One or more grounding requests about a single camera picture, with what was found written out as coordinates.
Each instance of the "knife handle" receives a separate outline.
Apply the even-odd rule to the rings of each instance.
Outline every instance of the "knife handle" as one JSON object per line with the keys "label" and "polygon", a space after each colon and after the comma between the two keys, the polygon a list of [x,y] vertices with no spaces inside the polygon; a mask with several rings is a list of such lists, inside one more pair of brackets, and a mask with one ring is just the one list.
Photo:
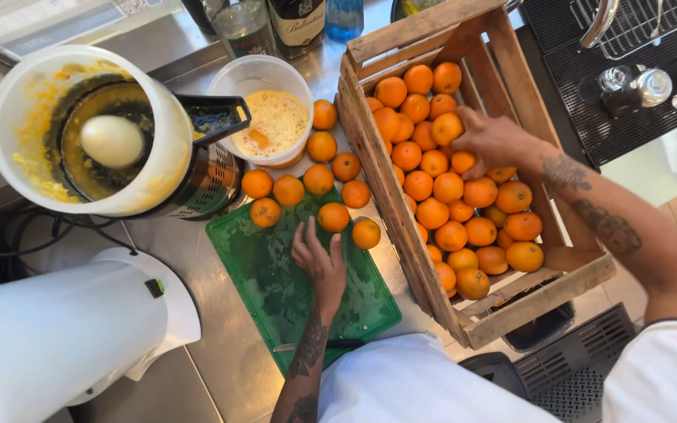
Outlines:
{"label": "knife handle", "polygon": [[358,349],[364,344],[362,340],[329,340],[326,349]]}

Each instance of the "bottle label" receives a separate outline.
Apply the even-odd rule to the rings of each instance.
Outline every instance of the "bottle label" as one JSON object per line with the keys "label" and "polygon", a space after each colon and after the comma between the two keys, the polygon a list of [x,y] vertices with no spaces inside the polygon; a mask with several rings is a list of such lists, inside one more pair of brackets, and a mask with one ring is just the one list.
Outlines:
{"label": "bottle label", "polygon": [[268,52],[273,50],[273,46],[270,45],[271,37],[268,31],[268,25],[264,25],[254,33],[239,38],[228,39],[229,45],[234,52],[234,56],[242,57],[248,56],[249,54],[268,54]]}
{"label": "bottle label", "polygon": [[[325,25],[326,3],[322,0],[315,5],[313,0],[301,0],[294,13],[281,13],[279,16],[272,0],[268,0],[268,9],[271,12],[271,21],[273,28],[278,34],[278,38],[290,47],[309,44],[315,38]],[[286,15],[297,15],[293,19],[287,19]]]}

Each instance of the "metal rack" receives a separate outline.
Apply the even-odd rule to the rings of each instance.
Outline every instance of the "metal rack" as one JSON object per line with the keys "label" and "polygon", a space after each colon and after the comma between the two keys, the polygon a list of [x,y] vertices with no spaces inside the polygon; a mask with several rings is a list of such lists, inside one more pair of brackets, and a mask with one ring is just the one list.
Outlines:
{"label": "metal rack", "polygon": [[[661,37],[677,31],[677,0],[620,0],[615,19],[599,41],[599,48],[610,60],[620,60]],[[659,32],[657,2],[663,2]],[[573,0],[570,8],[582,29],[588,28],[599,0]]]}

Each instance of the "hand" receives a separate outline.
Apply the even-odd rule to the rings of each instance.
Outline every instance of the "hand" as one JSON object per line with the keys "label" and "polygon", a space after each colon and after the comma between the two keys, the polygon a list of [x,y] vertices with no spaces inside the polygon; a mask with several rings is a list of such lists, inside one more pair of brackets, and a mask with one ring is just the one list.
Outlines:
{"label": "hand", "polygon": [[470,151],[478,159],[462,175],[464,179],[483,176],[489,168],[521,167],[526,156],[550,147],[505,116],[487,117],[466,106],[457,107],[455,112],[466,132],[451,142],[451,148]]}
{"label": "hand", "polygon": [[346,266],[341,257],[341,234],[331,238],[331,255],[315,236],[315,218],[310,216],[307,226],[307,245],[302,242],[305,223],[297,226],[292,241],[292,257],[297,266],[302,267],[312,276],[312,287],[315,289],[315,300],[321,313],[333,315],[339,310],[341,297],[346,289]]}

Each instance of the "tattoo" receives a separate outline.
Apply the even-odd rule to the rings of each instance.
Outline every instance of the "tattoo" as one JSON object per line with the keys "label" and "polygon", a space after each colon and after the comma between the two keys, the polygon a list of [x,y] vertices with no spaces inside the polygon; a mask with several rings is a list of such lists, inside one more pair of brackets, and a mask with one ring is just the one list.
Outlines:
{"label": "tattoo", "polygon": [[559,154],[558,157],[546,157],[540,154],[542,159],[542,173],[547,182],[550,182],[556,188],[573,188],[588,191],[592,185],[585,181],[587,172],[581,168],[576,161],[566,154]]}
{"label": "tattoo", "polygon": [[312,278],[315,280],[315,282],[323,282],[323,280],[326,278],[326,271],[323,269],[315,270],[315,272],[312,274]]}
{"label": "tattoo", "polygon": [[289,377],[292,380],[297,376],[310,376],[310,367],[315,366],[317,359],[325,351],[327,338],[328,327],[323,326],[320,320],[320,306],[315,301],[307,317],[305,332],[299,340],[294,359],[289,365]]}
{"label": "tattoo", "polygon": [[317,421],[317,397],[313,394],[309,394],[307,397],[302,397],[296,400],[294,403],[294,409],[287,423],[293,423],[297,419],[306,422]]}
{"label": "tattoo", "polygon": [[632,255],[642,247],[642,239],[623,217],[610,216],[588,199],[579,199],[572,206],[614,255]]}

